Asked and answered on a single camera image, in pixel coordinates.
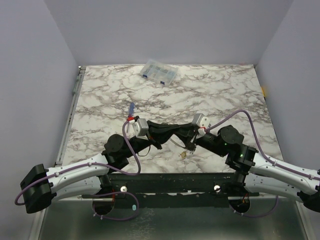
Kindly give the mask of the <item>yellow key tag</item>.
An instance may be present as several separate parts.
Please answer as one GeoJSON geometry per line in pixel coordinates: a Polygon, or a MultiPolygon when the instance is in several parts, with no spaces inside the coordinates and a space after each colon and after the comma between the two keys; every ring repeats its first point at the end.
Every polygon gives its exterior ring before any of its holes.
{"type": "Polygon", "coordinates": [[[187,157],[187,152],[186,151],[183,151],[181,154],[180,154],[181,158],[182,159],[185,159],[187,157]]]}

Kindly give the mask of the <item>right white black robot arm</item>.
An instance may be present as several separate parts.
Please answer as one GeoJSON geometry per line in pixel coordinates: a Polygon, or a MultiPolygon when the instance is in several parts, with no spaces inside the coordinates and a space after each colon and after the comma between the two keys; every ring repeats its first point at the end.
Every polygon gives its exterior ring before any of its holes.
{"type": "Polygon", "coordinates": [[[212,134],[193,124],[179,125],[173,133],[189,150],[200,146],[220,157],[240,178],[229,189],[240,196],[244,192],[267,193],[292,198],[314,212],[320,211],[320,172],[299,167],[263,153],[261,147],[243,143],[244,136],[232,125],[212,134]]]}

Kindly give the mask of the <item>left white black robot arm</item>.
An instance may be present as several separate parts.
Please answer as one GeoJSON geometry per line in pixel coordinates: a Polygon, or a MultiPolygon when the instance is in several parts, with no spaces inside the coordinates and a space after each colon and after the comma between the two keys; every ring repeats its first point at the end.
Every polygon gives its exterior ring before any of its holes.
{"type": "Polygon", "coordinates": [[[162,149],[177,124],[157,124],[139,118],[127,120],[122,134],[113,134],[104,150],[88,159],[65,166],[46,168],[42,163],[33,166],[20,182],[20,193],[14,204],[23,206],[28,214],[49,207],[54,200],[77,195],[112,195],[110,175],[137,178],[142,174],[139,152],[154,146],[162,149]]]}

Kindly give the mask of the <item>blue red screwdriver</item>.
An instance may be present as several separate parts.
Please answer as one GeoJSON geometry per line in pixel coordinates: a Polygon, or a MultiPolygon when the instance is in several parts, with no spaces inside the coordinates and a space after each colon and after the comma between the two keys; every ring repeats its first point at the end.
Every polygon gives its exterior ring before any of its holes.
{"type": "Polygon", "coordinates": [[[126,133],[128,134],[130,132],[130,126],[131,124],[133,124],[135,122],[134,120],[134,108],[135,108],[135,104],[133,102],[130,103],[129,106],[129,111],[128,111],[128,116],[127,116],[127,127],[126,127],[126,133]]]}

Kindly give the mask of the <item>clear plastic organizer box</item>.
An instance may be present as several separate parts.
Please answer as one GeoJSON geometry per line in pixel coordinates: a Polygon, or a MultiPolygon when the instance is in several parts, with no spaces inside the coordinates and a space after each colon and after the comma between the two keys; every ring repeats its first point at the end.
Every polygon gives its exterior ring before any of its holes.
{"type": "Polygon", "coordinates": [[[176,78],[177,73],[177,67],[153,59],[149,59],[140,71],[142,78],[163,86],[170,85],[176,78]]]}

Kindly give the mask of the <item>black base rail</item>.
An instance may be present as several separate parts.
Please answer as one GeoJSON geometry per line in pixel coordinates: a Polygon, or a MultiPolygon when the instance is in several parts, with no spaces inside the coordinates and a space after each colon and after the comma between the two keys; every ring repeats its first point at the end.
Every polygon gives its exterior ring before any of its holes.
{"type": "Polygon", "coordinates": [[[121,187],[136,196],[141,208],[227,208],[229,197],[259,195],[257,190],[245,190],[236,173],[111,173],[98,179],[98,195],[114,192],[116,208],[134,203],[132,197],[120,192],[121,187]]]}

